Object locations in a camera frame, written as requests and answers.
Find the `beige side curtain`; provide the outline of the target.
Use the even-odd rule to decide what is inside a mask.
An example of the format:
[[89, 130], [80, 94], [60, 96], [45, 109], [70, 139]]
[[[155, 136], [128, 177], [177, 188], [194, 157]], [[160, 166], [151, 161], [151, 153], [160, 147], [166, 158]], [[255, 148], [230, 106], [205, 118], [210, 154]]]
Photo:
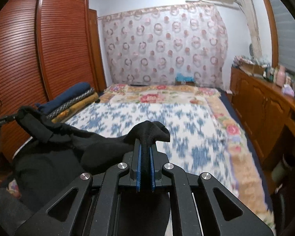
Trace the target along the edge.
[[250, 32], [250, 37], [252, 40], [252, 48], [254, 57], [260, 59], [262, 57], [262, 48], [260, 35], [258, 30], [258, 21], [256, 17], [256, 12], [253, 4], [253, 0], [241, 0], [242, 9], [247, 19], [247, 25]]

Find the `purple tissue pack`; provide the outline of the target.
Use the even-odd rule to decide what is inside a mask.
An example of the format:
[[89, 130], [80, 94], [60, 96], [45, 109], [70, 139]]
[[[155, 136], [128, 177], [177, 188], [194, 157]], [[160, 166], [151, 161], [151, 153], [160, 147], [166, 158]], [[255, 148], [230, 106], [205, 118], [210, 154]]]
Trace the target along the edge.
[[281, 92], [284, 95], [290, 96], [292, 98], [295, 97], [295, 92], [294, 92], [294, 90], [292, 89], [292, 87], [289, 84], [284, 84], [282, 89], [281, 89]]

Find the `pink thermos jug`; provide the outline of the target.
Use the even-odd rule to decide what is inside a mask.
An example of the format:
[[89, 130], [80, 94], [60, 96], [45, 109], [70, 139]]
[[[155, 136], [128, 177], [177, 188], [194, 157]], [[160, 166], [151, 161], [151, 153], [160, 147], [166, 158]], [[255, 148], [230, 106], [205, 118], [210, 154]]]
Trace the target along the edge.
[[276, 77], [276, 84], [280, 87], [283, 87], [286, 80], [286, 69], [283, 65], [278, 66], [278, 72]]

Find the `wooden sideboard cabinet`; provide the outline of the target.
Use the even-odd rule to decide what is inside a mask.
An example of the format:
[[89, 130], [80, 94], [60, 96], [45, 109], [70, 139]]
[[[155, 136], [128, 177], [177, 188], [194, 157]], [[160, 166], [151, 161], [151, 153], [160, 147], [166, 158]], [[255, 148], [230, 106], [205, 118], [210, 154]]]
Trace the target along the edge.
[[274, 169], [295, 149], [295, 100], [266, 80], [231, 69], [231, 103], [248, 134], [261, 166]]

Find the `grey window roller blind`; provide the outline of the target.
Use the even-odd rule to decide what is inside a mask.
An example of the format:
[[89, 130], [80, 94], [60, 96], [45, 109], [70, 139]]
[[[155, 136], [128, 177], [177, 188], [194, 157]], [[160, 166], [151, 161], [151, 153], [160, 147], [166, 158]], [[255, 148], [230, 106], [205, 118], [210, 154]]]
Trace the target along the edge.
[[278, 35], [279, 64], [295, 72], [295, 19], [280, 0], [270, 0]]

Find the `folded mustard yellow garment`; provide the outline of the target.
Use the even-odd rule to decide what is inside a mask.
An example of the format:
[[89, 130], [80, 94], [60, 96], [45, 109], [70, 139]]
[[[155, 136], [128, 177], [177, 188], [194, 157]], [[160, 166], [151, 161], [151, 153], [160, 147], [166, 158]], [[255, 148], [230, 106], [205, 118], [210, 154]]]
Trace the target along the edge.
[[51, 120], [53, 123], [65, 122], [68, 119], [70, 119], [71, 117], [73, 117], [80, 110], [84, 109], [86, 106], [90, 105], [91, 103], [94, 103], [97, 100], [95, 100], [94, 96], [86, 98], [85, 100], [78, 102], [77, 104], [73, 105], [69, 109], [67, 109], [64, 112], [62, 112], [61, 114], [59, 114], [56, 118], [51, 119]]

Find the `brown louvered wooden wardrobe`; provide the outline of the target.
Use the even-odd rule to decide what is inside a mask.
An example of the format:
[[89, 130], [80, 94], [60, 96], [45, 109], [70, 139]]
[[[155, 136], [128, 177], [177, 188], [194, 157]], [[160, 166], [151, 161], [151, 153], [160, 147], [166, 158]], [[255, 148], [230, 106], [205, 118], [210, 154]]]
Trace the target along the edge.
[[0, 117], [80, 82], [106, 88], [89, 0], [9, 0], [0, 11]]

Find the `small round desk fan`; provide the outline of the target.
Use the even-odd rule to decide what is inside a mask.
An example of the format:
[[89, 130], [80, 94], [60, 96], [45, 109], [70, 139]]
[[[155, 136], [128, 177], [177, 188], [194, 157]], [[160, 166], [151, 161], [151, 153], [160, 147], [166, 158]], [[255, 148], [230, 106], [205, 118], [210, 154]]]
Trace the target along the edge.
[[253, 50], [253, 45], [252, 45], [252, 43], [250, 43], [250, 45], [249, 45], [249, 55], [250, 55], [251, 57], [254, 57], [254, 50]]

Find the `folded navy blue garment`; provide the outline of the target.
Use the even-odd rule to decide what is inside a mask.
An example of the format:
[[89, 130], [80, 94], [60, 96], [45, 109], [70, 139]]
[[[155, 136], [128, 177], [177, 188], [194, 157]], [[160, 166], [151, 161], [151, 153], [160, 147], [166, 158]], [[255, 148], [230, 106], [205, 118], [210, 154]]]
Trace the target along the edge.
[[90, 84], [87, 82], [80, 82], [71, 86], [69, 89], [56, 96], [53, 100], [44, 104], [36, 103], [35, 106], [43, 114], [49, 115], [60, 106], [89, 92], [91, 94], [94, 92], [94, 89]]

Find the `cardboard box on cabinet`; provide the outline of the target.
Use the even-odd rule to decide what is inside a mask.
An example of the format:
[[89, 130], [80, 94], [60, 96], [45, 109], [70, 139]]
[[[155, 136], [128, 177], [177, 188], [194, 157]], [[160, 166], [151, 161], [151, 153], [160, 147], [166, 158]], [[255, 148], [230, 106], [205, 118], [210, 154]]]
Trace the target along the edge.
[[262, 77], [265, 69], [260, 65], [241, 62], [239, 69], [249, 76]]

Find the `black printed t-shirt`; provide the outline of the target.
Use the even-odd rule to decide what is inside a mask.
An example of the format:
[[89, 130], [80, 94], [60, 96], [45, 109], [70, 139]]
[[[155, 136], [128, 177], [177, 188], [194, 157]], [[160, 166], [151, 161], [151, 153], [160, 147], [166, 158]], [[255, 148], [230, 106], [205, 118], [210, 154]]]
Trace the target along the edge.
[[21, 107], [17, 123], [31, 135], [13, 160], [30, 215], [16, 235], [164, 235], [171, 209], [160, 189], [160, 122], [145, 121], [115, 138], [54, 123]]

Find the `pink circle patterned curtain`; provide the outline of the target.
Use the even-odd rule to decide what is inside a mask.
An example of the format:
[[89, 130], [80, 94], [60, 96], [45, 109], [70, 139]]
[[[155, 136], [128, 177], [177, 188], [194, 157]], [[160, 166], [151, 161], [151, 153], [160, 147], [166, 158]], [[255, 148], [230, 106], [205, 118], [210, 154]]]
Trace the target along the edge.
[[223, 87], [228, 33], [208, 3], [150, 7], [101, 18], [105, 54], [115, 84]]

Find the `folded patterned dark garment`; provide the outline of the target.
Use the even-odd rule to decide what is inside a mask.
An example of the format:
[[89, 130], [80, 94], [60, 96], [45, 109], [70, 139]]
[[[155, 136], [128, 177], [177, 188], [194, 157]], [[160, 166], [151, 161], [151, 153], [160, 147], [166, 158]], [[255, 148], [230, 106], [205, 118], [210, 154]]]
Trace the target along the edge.
[[47, 116], [48, 119], [54, 119], [59, 114], [61, 114], [65, 110], [69, 109], [73, 105], [77, 104], [78, 102], [83, 101], [86, 98], [93, 97], [93, 96], [95, 97], [95, 100], [97, 100], [99, 98], [98, 93], [95, 92], [95, 89], [93, 89], [91, 87], [89, 90], [87, 90], [83, 94], [78, 95], [78, 96], [76, 96], [74, 98], [70, 98], [68, 101], [63, 102], [57, 108], [55, 108], [54, 110], [52, 110], [51, 112], [49, 112], [48, 114], [46, 114], [46, 116]]

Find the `floral bed quilt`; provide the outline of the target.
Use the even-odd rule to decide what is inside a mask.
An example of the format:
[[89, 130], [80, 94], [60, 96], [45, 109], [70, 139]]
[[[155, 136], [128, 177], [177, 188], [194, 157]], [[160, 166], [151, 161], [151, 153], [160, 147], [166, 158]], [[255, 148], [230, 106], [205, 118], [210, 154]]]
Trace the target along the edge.
[[157, 148], [170, 162], [193, 174], [208, 170], [238, 195], [240, 179], [231, 164], [230, 146], [232, 142], [246, 146], [247, 142], [239, 126], [230, 132], [215, 118], [211, 101], [218, 101], [219, 96], [213, 88], [197, 91], [115, 85], [102, 96], [101, 103], [90, 104], [61, 122], [91, 134], [90, 140], [71, 147], [43, 141], [41, 115], [28, 110], [22, 127], [29, 130], [31, 140], [14, 158], [21, 202], [38, 211], [82, 169], [93, 174], [104, 171], [127, 151], [124, 136], [147, 120], [160, 122], [169, 131], [169, 142], [159, 142]]

